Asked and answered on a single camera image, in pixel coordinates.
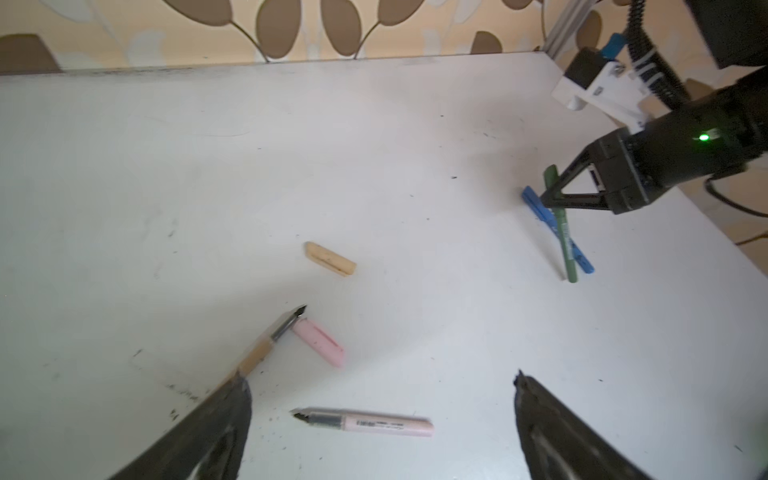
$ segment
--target brown leaf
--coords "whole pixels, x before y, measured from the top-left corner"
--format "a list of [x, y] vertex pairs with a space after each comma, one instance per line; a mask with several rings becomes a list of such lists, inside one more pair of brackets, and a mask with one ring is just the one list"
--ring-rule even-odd
[[694, 80], [692, 78], [687, 78], [683, 83], [683, 86], [688, 91], [691, 100], [698, 100], [699, 98], [706, 97], [715, 91], [715, 89], [709, 85], [701, 83], [700, 81]]
[[496, 38], [496, 35], [487, 31], [475, 33], [475, 40], [472, 41], [470, 55], [479, 55], [484, 53], [501, 53], [502, 43]]
[[37, 35], [20, 33], [0, 37], [0, 75], [60, 71], [48, 47]]
[[301, 27], [301, 0], [266, 0], [256, 15], [256, 37], [266, 56], [288, 55]]
[[424, 0], [379, 0], [379, 23], [386, 27], [403, 23], [422, 3]]
[[576, 46], [579, 48], [598, 46], [600, 32], [603, 30], [603, 19], [595, 10], [589, 12], [587, 19], [576, 32]]
[[333, 49], [341, 55], [354, 55], [362, 35], [355, 4], [349, 0], [320, 0], [320, 15]]
[[230, 0], [163, 0], [173, 10], [203, 25], [221, 27], [232, 22]]
[[523, 8], [529, 6], [531, 1], [532, 0], [502, 0], [504, 5], [507, 5], [512, 10], [522, 10]]

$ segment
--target leaf stem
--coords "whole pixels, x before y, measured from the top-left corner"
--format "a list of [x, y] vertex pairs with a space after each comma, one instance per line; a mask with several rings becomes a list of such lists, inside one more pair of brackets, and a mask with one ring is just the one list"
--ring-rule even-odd
[[360, 53], [360, 49], [362, 48], [362, 44], [366, 43], [366, 40], [368, 39], [368, 35], [371, 35], [371, 33], [373, 32], [373, 29], [378, 27], [379, 25], [381, 25], [381, 23], [382, 22], [376, 22], [375, 24], [373, 24], [371, 29], [368, 30], [368, 33], [366, 33], [366, 36], [363, 37], [362, 40], [360, 41], [360, 45], [357, 46], [357, 50], [355, 51], [355, 56], [353, 57], [353, 59], [357, 59], [357, 54]]
[[248, 35], [248, 32], [247, 32], [247, 31], [245, 31], [245, 30], [243, 30], [243, 27], [241, 27], [241, 26], [239, 26], [237, 23], [235, 23], [235, 21], [234, 21], [234, 20], [233, 20], [233, 21], [231, 21], [230, 23], [232, 24], [232, 26], [233, 26], [233, 27], [235, 27], [235, 28], [237, 28], [238, 30], [240, 30], [240, 33], [242, 33], [243, 35], [245, 35], [245, 36], [246, 36], [246, 38], [248, 38], [248, 40], [250, 40], [250, 42], [253, 44], [253, 46], [254, 46], [254, 47], [256, 47], [256, 50], [258, 50], [258, 51], [259, 51], [259, 53], [261, 53], [261, 56], [262, 56], [262, 57], [264, 57], [264, 62], [265, 62], [265, 63], [270, 63], [270, 60], [269, 60], [269, 58], [267, 58], [267, 56], [264, 54], [264, 50], [262, 50], [262, 49], [261, 49], [261, 47], [260, 47], [260, 46], [259, 46], [259, 44], [256, 42], [256, 40], [254, 40], [254, 39], [253, 39], [253, 37], [251, 37], [250, 35]]

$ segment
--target pink pen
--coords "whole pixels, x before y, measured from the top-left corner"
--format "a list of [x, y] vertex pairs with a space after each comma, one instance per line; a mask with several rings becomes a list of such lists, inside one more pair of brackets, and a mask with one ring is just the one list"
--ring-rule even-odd
[[347, 432], [385, 433], [411, 437], [431, 437], [435, 434], [435, 427], [428, 419], [323, 409], [293, 410], [292, 413], [294, 417], [312, 426]]

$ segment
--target wall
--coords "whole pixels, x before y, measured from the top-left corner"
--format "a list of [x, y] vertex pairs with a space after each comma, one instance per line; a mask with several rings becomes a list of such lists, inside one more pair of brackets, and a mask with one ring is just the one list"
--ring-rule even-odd
[[[561, 68], [568, 66], [577, 47], [602, 46], [612, 33], [623, 31], [627, 24], [628, 4], [629, 0], [598, 2], [571, 39], [570, 48], [556, 58], [558, 65]], [[753, 70], [741, 67], [718, 70], [683, 0], [648, 0], [644, 27], [661, 54], [685, 81], [694, 99], [730, 85]], [[621, 52], [619, 60], [629, 62], [627, 49]], [[649, 98], [645, 107], [657, 117], [668, 112], [655, 98]], [[715, 184], [732, 200], [768, 212], [768, 158], [755, 160], [746, 173]], [[703, 189], [703, 178], [682, 184], [680, 188], [734, 242], [754, 238], [768, 230], [768, 219], [743, 214], [712, 198]], [[754, 240], [740, 248], [768, 274], [768, 239]]]
[[565, 2], [4, 0], [0, 73], [531, 51]]

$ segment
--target white table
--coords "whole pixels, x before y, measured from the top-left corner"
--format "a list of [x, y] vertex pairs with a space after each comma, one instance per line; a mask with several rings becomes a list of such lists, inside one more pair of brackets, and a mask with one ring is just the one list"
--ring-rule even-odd
[[518, 369], [657, 480], [754, 478], [768, 280], [675, 190], [572, 211], [597, 272], [565, 282], [519, 194], [614, 126], [551, 100], [558, 76], [513, 54], [0, 79], [0, 477], [109, 476], [308, 303], [348, 365], [281, 340], [243, 479], [527, 478]]

